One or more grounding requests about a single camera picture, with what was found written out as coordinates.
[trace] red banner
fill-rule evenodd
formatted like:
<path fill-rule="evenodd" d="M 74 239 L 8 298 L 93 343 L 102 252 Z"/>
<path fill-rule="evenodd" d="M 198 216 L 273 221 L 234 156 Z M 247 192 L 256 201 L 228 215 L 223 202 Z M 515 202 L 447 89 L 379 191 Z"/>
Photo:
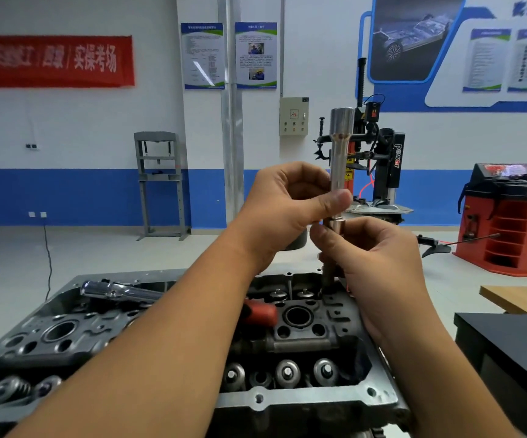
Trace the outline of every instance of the red banner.
<path fill-rule="evenodd" d="M 131 36 L 0 36 L 0 87 L 134 85 Z"/>

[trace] forearm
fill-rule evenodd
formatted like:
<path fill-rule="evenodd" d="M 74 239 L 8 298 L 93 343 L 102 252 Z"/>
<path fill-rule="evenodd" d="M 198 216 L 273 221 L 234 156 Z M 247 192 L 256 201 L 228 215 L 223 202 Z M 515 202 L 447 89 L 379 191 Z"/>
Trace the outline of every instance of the forearm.
<path fill-rule="evenodd" d="M 164 297 L 10 436 L 203 436 L 246 290 L 258 272 L 231 237 L 221 235 Z"/>
<path fill-rule="evenodd" d="M 398 337 L 388 342 L 386 348 L 416 420 L 415 436 L 517 436 L 438 319 L 427 330 L 399 331 Z"/>

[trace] red tool handle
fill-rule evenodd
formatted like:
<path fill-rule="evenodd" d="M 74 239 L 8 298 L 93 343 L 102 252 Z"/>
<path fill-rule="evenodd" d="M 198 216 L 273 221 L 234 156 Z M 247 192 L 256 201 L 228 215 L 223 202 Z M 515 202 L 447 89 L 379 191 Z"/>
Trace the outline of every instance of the red tool handle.
<path fill-rule="evenodd" d="M 264 302 L 245 300 L 239 322 L 274 327 L 277 324 L 277 307 Z"/>

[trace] power logo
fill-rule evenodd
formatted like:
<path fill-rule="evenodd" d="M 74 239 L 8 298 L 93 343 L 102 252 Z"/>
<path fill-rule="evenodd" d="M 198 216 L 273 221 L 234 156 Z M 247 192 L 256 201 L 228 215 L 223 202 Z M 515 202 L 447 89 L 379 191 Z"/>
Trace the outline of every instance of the power logo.
<path fill-rule="evenodd" d="M 401 144 L 395 144 L 395 168 L 399 169 L 401 166 Z"/>

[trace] hand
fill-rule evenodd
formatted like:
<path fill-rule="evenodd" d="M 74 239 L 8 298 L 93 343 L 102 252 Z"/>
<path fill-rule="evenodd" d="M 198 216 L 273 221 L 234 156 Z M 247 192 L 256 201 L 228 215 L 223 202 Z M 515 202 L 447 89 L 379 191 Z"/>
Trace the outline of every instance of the hand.
<path fill-rule="evenodd" d="M 261 272 L 309 224 L 350 206 L 348 190 L 329 191 L 330 176 L 312 164 L 293 162 L 262 169 L 227 235 L 245 243 Z"/>
<path fill-rule="evenodd" d="M 310 239 L 322 250 L 322 261 L 331 258 L 343 269 L 363 322 L 385 354 L 388 342 L 406 333 L 427 334 L 441 325 L 410 231 L 362 217 L 345 222 L 344 237 L 315 224 Z"/>

